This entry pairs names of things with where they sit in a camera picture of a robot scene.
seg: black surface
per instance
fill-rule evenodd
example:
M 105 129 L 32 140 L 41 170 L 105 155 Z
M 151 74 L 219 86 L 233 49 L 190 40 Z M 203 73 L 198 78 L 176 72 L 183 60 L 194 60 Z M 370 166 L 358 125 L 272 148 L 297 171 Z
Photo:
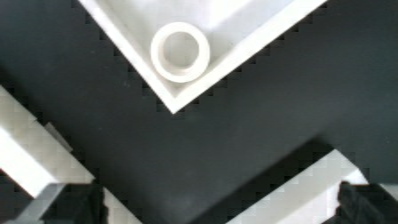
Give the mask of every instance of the black surface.
M 398 223 L 398 201 L 379 184 L 340 185 L 340 207 L 324 224 Z
M 20 215 L 32 197 L 0 170 L 0 223 Z
M 315 136 L 398 181 L 397 12 L 331 0 L 171 116 L 79 4 L 0 0 L 2 83 L 146 224 L 201 219 Z

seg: white ring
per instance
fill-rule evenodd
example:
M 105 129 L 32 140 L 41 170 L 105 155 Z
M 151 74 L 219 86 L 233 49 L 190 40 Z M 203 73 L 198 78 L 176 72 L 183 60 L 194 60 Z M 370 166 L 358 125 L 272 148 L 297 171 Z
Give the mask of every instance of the white ring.
M 166 40 L 175 33 L 187 33 L 192 36 L 199 46 L 196 61 L 185 68 L 169 63 L 164 55 Z M 169 81 L 185 83 L 194 81 L 201 76 L 210 62 L 210 44 L 201 30 L 189 23 L 176 22 L 160 28 L 151 43 L 151 60 L 155 69 Z

